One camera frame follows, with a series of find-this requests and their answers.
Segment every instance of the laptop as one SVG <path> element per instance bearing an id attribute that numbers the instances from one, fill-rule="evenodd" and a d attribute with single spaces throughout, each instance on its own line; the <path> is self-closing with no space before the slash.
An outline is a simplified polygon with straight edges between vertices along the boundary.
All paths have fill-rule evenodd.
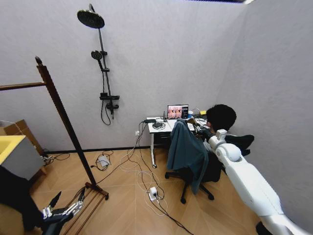
<path id="1" fill-rule="evenodd" d="M 168 105 L 167 106 L 167 119 L 187 119 L 188 118 L 188 105 Z"/>

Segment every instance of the round device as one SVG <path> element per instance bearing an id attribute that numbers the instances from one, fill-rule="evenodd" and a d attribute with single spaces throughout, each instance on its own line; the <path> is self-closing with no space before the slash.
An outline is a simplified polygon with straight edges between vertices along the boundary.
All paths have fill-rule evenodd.
<path id="1" fill-rule="evenodd" d="M 103 18 L 91 10 L 80 10 L 77 17 L 81 23 L 91 28 L 102 28 L 104 26 Z"/>
<path id="2" fill-rule="evenodd" d="M 91 57 L 95 60 L 101 60 L 102 59 L 101 53 L 98 52 L 97 50 L 94 50 L 91 52 Z"/>

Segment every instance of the robotic hand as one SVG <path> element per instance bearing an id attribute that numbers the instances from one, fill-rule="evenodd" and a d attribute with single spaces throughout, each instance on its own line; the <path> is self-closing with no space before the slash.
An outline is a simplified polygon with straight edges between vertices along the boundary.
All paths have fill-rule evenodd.
<path id="1" fill-rule="evenodd" d="M 85 198 L 85 188 L 78 198 L 78 201 L 73 203 L 68 208 L 53 209 L 60 198 L 61 192 L 59 192 L 49 203 L 49 205 L 43 209 L 44 225 L 42 226 L 43 235 L 57 235 L 60 233 L 63 225 L 71 220 L 83 207 L 83 200 Z"/>

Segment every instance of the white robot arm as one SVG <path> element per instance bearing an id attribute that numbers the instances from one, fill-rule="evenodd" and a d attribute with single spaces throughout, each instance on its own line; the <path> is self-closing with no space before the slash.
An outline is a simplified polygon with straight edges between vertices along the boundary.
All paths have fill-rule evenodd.
<path id="1" fill-rule="evenodd" d="M 273 235 L 309 235 L 285 215 L 280 199 L 254 165 L 241 155 L 240 149 L 224 140 L 227 131 L 219 130 L 209 144 L 218 159 L 224 164 L 226 173 L 242 201 L 260 217 Z"/>

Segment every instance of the black office chair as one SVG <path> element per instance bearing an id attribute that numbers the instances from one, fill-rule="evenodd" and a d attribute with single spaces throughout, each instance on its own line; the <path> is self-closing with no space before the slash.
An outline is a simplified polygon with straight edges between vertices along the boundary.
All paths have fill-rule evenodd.
<path id="1" fill-rule="evenodd" d="M 238 136 L 227 135 L 225 137 L 225 140 L 227 143 L 232 143 L 232 144 L 236 145 L 241 150 L 242 155 L 246 156 L 250 153 L 250 150 L 247 148 L 254 141 L 254 136 L 246 135 L 246 136 L 239 136 L 238 137 Z M 209 164 L 206 168 L 206 171 L 204 173 L 204 176 L 203 176 L 201 182 L 202 183 L 211 182 L 211 181 L 212 182 L 218 182 L 220 180 L 220 177 L 221 177 L 221 170 L 223 170 L 225 172 L 225 168 L 213 152 L 210 152 L 208 154 L 209 154 Z M 166 172 L 165 178 L 168 179 L 169 177 L 179 177 L 182 180 L 184 180 L 185 185 L 184 185 L 184 188 L 182 190 L 182 195 L 181 195 L 180 201 L 181 201 L 181 203 L 185 204 L 186 199 L 184 196 L 185 196 L 188 185 L 191 184 L 192 179 L 193 179 L 193 173 L 192 173 L 191 169 L 187 167 L 187 168 L 178 169 L 175 172 Z M 199 188 L 202 189 L 206 194 L 208 194 L 209 200 L 214 200 L 213 194 L 206 187 L 204 187 L 204 185 L 202 183 L 199 185 Z"/>

